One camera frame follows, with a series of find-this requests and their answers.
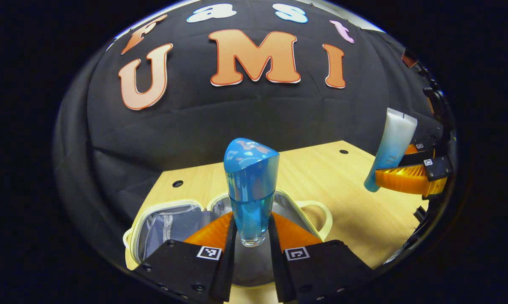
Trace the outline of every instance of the blue cup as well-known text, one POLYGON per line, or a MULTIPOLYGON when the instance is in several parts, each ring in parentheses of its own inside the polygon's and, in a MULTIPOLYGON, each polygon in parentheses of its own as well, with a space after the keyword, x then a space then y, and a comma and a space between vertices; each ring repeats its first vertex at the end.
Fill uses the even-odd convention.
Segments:
POLYGON ((223 160, 233 217, 244 246, 265 240, 273 208, 280 154, 246 138, 233 140, 223 160))

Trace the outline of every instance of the orange letter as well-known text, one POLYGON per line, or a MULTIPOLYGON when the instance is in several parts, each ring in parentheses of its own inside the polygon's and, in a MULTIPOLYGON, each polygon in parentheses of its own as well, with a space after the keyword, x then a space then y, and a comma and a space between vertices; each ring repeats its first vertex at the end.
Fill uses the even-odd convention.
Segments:
POLYGON ((216 31, 210 33, 209 38, 217 42, 218 70, 211 78, 216 87, 242 81, 242 74, 235 69, 235 58, 253 81, 260 79, 269 59, 271 70, 266 75, 269 81, 297 83, 301 80, 293 55, 293 43, 297 38, 290 33, 271 32, 260 46, 240 30, 216 31))
POLYGON ((154 19, 153 21, 147 23, 146 25, 143 25, 137 31, 133 32, 132 38, 130 38, 130 41, 128 41, 126 48, 124 48, 124 50, 122 50, 122 52, 120 54, 124 54, 124 53, 128 52, 131 48, 133 48, 138 43, 140 43, 143 40, 142 35, 148 34, 150 31, 152 31, 152 29, 154 29, 156 23, 164 20, 166 17, 167 17, 167 15, 160 16, 160 17, 154 19))
POLYGON ((329 76, 325 78, 325 83, 332 88, 345 88, 346 82, 342 77, 344 52, 336 46, 331 46, 331 44, 324 44, 323 49, 327 51, 327 57, 329 57, 329 76))
POLYGON ((145 93, 138 92, 136 85, 136 69, 141 60, 136 59, 120 69, 120 90, 124 105, 128 109, 142 110, 148 108, 162 97, 167 86, 167 52, 171 48, 173 48, 173 44, 168 43, 151 50, 147 54, 147 59, 151 61, 152 85, 145 93))

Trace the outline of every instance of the letter s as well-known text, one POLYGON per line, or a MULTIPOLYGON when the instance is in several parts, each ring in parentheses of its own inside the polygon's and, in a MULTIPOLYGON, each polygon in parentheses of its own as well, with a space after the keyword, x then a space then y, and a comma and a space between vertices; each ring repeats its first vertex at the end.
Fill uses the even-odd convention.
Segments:
POLYGON ((290 20, 297 23, 307 23, 308 18, 306 17, 306 12, 300 8, 296 8, 294 6, 290 6, 287 4, 273 4, 273 8, 277 10, 275 14, 284 20, 290 20))

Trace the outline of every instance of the pink letter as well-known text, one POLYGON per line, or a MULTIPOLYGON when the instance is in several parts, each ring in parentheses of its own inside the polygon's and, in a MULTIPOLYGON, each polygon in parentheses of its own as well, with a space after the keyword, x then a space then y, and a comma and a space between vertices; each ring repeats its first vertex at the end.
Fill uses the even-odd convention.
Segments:
POLYGON ((330 20, 329 22, 334 24, 335 27, 337 27, 338 33, 340 34, 340 36, 342 36, 342 38, 344 38, 344 40, 346 40, 349 43, 355 42, 353 38, 348 35, 348 32, 350 31, 348 31, 348 29, 346 29, 340 22, 333 20, 330 20))

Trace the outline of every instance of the blue letter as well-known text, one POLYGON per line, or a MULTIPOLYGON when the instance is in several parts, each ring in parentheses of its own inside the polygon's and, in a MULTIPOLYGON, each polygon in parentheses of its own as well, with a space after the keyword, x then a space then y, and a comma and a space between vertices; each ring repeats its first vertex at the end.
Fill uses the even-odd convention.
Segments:
POLYGON ((211 18, 227 18, 235 15, 237 12, 233 10, 231 4, 222 3, 210 6, 205 6, 194 11, 194 15, 188 17, 186 21, 188 23, 205 21, 211 18))
POLYGON ((275 14, 284 20, 291 20, 297 23, 308 22, 308 18, 305 16, 306 12, 300 8, 280 3, 273 4, 273 8, 277 10, 275 14))

